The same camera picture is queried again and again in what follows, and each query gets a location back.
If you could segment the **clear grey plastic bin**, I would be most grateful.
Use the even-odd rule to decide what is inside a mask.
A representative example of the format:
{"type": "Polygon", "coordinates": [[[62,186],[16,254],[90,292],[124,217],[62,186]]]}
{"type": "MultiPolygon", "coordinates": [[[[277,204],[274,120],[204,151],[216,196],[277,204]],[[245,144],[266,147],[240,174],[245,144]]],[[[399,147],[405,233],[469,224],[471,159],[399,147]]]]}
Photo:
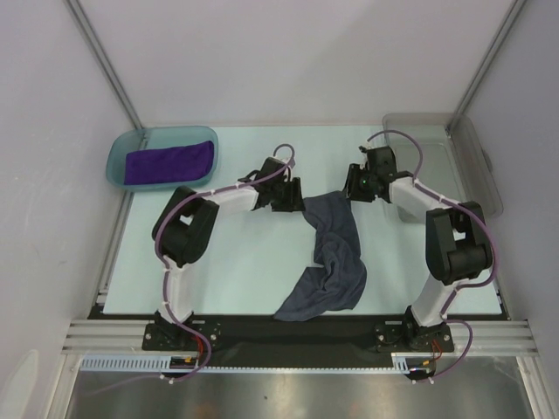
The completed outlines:
{"type": "Polygon", "coordinates": [[[457,201],[479,203],[487,218],[503,212],[493,178],[493,166],[471,120],[452,113],[389,113],[383,117],[385,144],[394,151],[400,170],[414,171],[418,151],[401,131],[413,137],[423,151],[418,179],[428,188],[457,201]]]}

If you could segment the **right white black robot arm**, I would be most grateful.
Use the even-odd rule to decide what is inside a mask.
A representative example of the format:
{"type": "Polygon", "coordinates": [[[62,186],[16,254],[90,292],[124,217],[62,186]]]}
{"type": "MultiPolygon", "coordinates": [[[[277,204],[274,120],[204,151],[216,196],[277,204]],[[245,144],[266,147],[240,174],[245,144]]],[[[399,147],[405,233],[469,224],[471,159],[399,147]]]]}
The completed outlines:
{"type": "Polygon", "coordinates": [[[407,307],[403,343],[420,351],[442,333],[446,314],[458,293],[490,285],[498,261],[481,206],[449,199],[397,169],[390,147],[360,147],[365,161],[352,163],[344,186],[351,201],[382,199],[406,210],[425,227],[425,262],[429,277],[407,307]]]}

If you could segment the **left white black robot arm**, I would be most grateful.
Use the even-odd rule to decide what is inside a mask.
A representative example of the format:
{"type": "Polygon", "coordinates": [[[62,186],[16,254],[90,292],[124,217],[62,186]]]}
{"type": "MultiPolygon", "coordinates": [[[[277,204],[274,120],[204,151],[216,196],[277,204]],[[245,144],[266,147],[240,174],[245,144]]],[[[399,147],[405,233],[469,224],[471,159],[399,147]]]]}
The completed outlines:
{"type": "Polygon", "coordinates": [[[217,221],[266,206],[275,212],[305,209],[293,165],[291,160],[268,157],[261,169],[230,186],[200,192],[182,186],[173,192],[152,230],[163,268],[162,306],[156,314],[167,322],[161,336],[170,347],[182,349],[191,342],[192,328],[185,323],[194,312],[190,270],[208,249],[217,221]]]}

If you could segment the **purple towel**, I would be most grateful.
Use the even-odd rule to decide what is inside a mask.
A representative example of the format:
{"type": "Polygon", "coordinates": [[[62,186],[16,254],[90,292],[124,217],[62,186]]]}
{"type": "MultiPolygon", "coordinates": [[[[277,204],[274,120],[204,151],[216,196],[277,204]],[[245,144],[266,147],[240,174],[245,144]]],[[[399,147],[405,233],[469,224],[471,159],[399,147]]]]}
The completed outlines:
{"type": "Polygon", "coordinates": [[[125,160],[124,184],[197,181],[210,173],[214,157],[215,146],[212,141],[128,153],[125,160]]]}

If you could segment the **aluminium corner post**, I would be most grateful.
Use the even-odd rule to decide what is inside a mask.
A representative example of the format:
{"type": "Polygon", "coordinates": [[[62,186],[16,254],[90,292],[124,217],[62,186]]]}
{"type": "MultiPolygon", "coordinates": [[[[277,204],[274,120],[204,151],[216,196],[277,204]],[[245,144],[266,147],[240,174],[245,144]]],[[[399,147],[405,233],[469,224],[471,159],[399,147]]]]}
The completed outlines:
{"type": "Polygon", "coordinates": [[[447,124],[446,129],[451,132],[459,123],[459,119],[464,117],[475,100],[480,88],[482,87],[487,75],[490,73],[493,65],[495,64],[500,51],[505,46],[509,36],[514,30],[515,25],[518,23],[523,11],[528,5],[528,0],[514,0],[509,5],[504,18],[502,19],[497,31],[484,53],[480,64],[474,72],[474,75],[469,82],[464,94],[456,106],[450,122],[447,124]]]}
{"type": "Polygon", "coordinates": [[[92,53],[93,59],[100,67],[101,73],[103,74],[110,90],[117,99],[119,105],[121,106],[121,110],[127,117],[131,126],[134,129],[143,129],[141,118],[135,110],[135,106],[129,98],[126,88],[115,70],[114,65],[109,58],[97,31],[93,27],[93,24],[81,1],[65,0],[64,5],[68,9],[75,25],[86,43],[87,48],[92,53]]]}

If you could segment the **teal plastic bin lid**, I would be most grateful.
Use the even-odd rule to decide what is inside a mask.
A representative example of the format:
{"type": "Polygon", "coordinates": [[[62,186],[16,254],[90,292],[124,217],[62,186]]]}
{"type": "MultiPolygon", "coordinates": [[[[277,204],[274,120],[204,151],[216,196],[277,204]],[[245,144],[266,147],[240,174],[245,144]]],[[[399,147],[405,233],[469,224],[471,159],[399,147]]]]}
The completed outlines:
{"type": "Polygon", "coordinates": [[[113,186],[131,192],[158,189],[174,189],[179,186],[199,187],[208,183],[213,176],[218,161],[218,137],[206,126],[152,127],[128,131],[113,143],[106,164],[106,179],[113,186]],[[215,146],[213,167],[208,175],[192,182],[174,182],[149,185],[125,185],[125,160],[128,153],[158,148],[189,146],[212,141],[215,146]]]}

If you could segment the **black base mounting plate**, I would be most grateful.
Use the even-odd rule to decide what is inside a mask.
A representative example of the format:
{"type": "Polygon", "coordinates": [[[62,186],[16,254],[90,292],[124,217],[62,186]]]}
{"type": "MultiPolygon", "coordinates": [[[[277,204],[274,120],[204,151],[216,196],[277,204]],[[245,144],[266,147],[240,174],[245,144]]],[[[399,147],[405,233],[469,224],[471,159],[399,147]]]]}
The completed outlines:
{"type": "Polygon", "coordinates": [[[269,315],[195,314],[179,327],[157,314],[144,329],[145,351],[179,353],[204,345],[212,367],[387,367],[393,353],[450,354],[449,326],[423,331],[403,315],[322,315],[283,322],[269,315]]]}

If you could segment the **dark blue grey towel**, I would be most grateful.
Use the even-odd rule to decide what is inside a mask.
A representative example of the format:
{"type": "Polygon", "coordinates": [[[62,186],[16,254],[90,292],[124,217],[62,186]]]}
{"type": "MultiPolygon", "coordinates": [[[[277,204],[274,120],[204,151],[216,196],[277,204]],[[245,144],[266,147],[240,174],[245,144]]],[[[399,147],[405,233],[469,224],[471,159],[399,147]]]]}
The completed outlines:
{"type": "Polygon", "coordinates": [[[350,200],[333,191],[304,200],[305,221],[314,228],[312,266],[300,275],[273,318],[303,322],[326,312],[352,310],[367,283],[359,233],[350,200]]]}

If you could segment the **left aluminium corner post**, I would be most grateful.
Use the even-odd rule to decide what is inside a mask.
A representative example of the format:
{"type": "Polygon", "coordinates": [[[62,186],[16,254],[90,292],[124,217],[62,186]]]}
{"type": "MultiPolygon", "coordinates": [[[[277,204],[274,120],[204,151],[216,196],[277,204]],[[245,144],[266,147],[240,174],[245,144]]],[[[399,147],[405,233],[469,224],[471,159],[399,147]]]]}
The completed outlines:
{"type": "Polygon", "coordinates": [[[143,129],[141,118],[135,110],[135,106],[129,98],[126,88],[115,70],[114,65],[109,58],[97,31],[93,27],[93,24],[81,1],[65,0],[64,5],[68,9],[75,25],[86,43],[87,48],[92,53],[93,59],[100,67],[101,73],[103,74],[110,90],[117,99],[119,105],[121,106],[121,110],[127,117],[131,126],[134,129],[143,129]]]}

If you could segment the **right aluminium corner post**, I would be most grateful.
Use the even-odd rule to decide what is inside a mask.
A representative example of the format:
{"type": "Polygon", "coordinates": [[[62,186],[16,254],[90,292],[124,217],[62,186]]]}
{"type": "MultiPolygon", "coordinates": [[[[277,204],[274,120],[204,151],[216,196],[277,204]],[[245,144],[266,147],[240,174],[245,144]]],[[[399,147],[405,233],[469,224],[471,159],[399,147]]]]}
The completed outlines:
{"type": "Polygon", "coordinates": [[[528,0],[514,0],[509,5],[504,18],[502,19],[497,31],[484,53],[480,64],[474,72],[474,75],[469,82],[464,94],[456,106],[450,122],[447,124],[446,129],[451,132],[459,123],[459,119],[464,117],[475,100],[480,88],[482,87],[487,75],[490,73],[493,65],[495,64],[500,51],[505,46],[509,36],[514,30],[515,25],[518,23],[523,11],[528,5],[528,0]]]}

